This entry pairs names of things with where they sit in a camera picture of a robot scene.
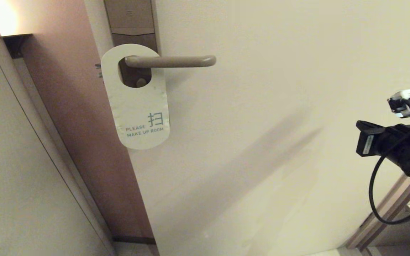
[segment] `black cable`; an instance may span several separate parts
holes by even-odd
[[[371,210],[373,211],[373,214],[376,216],[376,218],[387,225],[397,225],[397,224],[402,224],[405,222],[410,221],[410,215],[407,217],[404,217],[403,219],[400,220],[394,220],[394,221],[388,221],[388,220],[384,220],[379,213],[377,212],[376,209],[376,205],[374,204],[374,198],[373,198],[373,188],[374,188],[374,180],[376,179],[376,174],[379,170],[380,165],[382,164],[383,160],[389,155],[389,153],[395,148],[397,147],[400,143],[402,143],[403,141],[405,141],[407,138],[410,137],[410,131],[403,137],[401,138],[399,141],[397,141],[395,144],[393,144],[389,149],[387,149],[379,158],[378,162],[376,163],[374,170],[373,170],[373,174],[371,175],[371,180],[369,182],[369,204],[371,205]]]

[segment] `chinese character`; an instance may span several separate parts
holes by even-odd
[[[164,124],[164,120],[162,119],[162,113],[150,113],[149,116],[149,122],[151,123],[150,127],[153,127],[153,125],[160,125],[160,124]],[[153,123],[156,120],[160,120],[160,123]]]

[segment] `white door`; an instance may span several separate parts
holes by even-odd
[[[0,255],[111,255],[0,68]]]
[[[337,248],[368,215],[377,159],[357,120],[401,121],[410,0],[154,0],[171,133],[130,150],[162,256],[299,256]],[[401,171],[384,163],[384,196]]]

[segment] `door handle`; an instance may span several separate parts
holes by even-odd
[[[128,56],[124,58],[131,68],[202,68],[216,64],[216,56],[199,57],[142,57]]]

